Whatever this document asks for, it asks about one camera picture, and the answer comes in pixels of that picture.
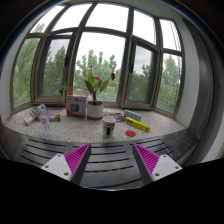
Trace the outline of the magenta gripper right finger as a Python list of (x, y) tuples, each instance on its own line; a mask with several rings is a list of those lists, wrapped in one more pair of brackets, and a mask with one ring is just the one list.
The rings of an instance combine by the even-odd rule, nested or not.
[(133, 145), (132, 154), (136, 160), (144, 185), (148, 185), (182, 169), (167, 154), (158, 155), (138, 144)]

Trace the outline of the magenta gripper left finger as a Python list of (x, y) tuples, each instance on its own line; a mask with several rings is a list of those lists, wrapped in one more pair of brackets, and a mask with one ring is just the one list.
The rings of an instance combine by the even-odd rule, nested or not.
[(42, 169), (79, 185), (90, 154), (91, 145), (85, 144), (65, 155), (56, 154)]

